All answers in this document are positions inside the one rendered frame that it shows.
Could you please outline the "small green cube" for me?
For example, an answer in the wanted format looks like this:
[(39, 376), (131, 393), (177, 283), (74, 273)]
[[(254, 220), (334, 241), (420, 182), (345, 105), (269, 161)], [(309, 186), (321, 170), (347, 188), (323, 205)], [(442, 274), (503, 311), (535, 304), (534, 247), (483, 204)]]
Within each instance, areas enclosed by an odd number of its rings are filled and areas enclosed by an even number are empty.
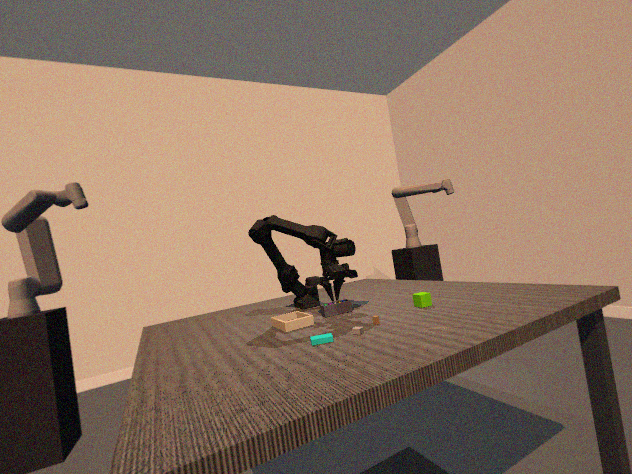
[(420, 292), (413, 295), (413, 301), (415, 307), (428, 307), (432, 306), (431, 294), (427, 292)]

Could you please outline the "teal rectangular block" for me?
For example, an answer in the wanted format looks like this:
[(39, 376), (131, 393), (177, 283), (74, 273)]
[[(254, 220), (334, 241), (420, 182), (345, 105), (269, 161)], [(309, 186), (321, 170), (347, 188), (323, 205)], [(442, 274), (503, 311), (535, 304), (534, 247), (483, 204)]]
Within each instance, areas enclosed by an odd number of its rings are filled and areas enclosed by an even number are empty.
[(318, 344), (334, 342), (333, 341), (333, 336), (332, 336), (331, 333), (323, 334), (323, 335), (317, 335), (317, 336), (312, 336), (312, 337), (310, 337), (310, 339), (311, 339), (312, 346), (313, 345), (318, 345)]

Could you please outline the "tan rectangular tray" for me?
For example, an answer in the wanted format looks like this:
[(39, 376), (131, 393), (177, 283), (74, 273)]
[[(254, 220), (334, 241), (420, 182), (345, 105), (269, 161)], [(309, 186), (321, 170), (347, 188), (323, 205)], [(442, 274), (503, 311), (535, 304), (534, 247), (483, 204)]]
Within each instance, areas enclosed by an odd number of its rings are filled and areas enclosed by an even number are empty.
[(314, 325), (313, 315), (295, 311), (275, 317), (271, 317), (272, 326), (284, 332), (289, 332)]

